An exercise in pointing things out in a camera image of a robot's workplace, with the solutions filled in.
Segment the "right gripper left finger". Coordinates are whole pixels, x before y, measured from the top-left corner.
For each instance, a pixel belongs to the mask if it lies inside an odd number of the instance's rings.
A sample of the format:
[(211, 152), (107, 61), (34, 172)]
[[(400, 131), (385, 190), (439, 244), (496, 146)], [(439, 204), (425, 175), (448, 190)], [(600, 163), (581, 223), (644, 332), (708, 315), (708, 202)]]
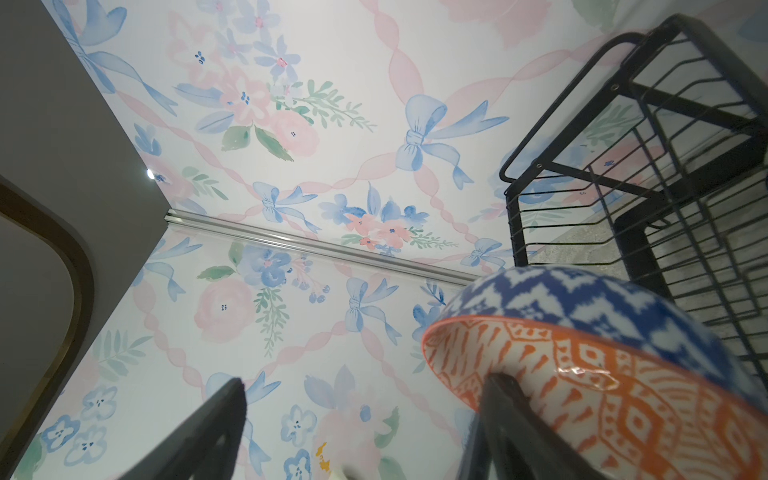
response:
[(230, 479), (246, 409), (242, 381), (228, 380), (121, 479)]

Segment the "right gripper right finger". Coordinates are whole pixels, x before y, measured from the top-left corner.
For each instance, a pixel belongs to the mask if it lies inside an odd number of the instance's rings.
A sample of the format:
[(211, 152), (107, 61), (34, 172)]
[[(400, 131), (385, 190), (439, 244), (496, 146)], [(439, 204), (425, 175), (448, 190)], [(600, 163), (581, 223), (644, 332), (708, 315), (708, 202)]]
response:
[(471, 424), (459, 479), (601, 479), (581, 455), (539, 418), (517, 381), (486, 378)]

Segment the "red patterned bowl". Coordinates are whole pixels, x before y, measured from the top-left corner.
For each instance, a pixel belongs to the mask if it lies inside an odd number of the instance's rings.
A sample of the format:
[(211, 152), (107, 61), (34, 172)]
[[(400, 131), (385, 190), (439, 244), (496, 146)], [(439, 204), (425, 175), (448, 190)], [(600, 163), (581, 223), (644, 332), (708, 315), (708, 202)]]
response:
[(423, 336), (437, 378), (472, 409), (511, 376), (532, 410), (615, 479), (763, 479), (767, 418), (703, 377), (637, 349), (534, 320), (463, 316)]

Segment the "black wire dish rack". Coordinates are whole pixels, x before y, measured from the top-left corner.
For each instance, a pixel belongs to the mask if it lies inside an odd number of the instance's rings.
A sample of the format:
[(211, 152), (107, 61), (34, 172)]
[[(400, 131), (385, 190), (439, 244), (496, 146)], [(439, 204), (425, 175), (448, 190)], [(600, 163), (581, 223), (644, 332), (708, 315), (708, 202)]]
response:
[(767, 381), (767, 86), (675, 14), (601, 44), (500, 167), (516, 266), (676, 303)]

